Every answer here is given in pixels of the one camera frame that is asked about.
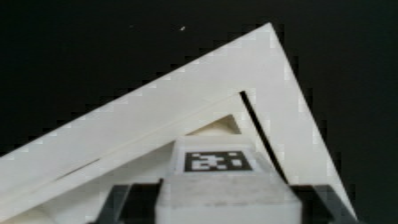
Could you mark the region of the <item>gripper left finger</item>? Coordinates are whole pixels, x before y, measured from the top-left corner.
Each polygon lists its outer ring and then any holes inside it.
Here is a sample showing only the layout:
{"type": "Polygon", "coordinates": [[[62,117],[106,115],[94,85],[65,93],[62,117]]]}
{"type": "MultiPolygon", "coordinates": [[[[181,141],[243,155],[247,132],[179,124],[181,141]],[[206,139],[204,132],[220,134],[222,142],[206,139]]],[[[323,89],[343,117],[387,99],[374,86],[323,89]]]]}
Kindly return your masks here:
{"type": "Polygon", "coordinates": [[[154,224],[154,204],[161,182],[112,187],[90,224],[154,224]]]}

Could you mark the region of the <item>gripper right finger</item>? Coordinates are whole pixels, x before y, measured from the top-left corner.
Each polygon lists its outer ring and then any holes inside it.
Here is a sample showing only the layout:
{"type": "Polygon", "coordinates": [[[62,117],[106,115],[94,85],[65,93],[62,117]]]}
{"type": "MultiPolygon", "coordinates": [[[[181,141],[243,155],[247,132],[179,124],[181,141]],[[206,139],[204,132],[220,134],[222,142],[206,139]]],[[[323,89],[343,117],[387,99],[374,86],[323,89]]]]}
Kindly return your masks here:
{"type": "Polygon", "coordinates": [[[302,224],[359,224],[328,185],[293,185],[302,202],[302,224]]]}

